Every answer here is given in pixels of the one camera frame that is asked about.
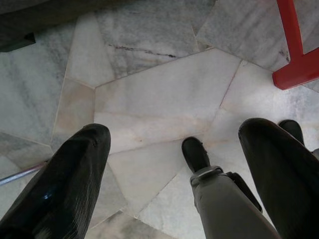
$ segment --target foot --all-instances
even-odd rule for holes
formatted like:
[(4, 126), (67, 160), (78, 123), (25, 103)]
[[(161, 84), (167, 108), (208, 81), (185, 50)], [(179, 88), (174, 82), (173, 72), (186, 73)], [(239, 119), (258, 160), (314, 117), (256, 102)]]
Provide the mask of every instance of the foot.
[(292, 119), (287, 119), (287, 120), (281, 121), (278, 125), (281, 128), (283, 128), (285, 131), (287, 131), (289, 134), (291, 134), (300, 143), (305, 145), (303, 132), (301, 130), (300, 125), (296, 121)]
[(195, 137), (188, 137), (184, 139), (181, 150), (184, 158), (193, 173), (198, 170), (209, 167), (209, 158), (203, 143)]

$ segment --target red furniture leg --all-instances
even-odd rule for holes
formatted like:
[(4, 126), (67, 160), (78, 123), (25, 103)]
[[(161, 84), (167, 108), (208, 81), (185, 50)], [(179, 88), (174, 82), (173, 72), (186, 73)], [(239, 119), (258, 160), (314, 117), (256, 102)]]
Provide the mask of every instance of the red furniture leg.
[(285, 90), (319, 78), (319, 48), (303, 53), (293, 0), (277, 0), (290, 54), (290, 63), (273, 73), (275, 86)]

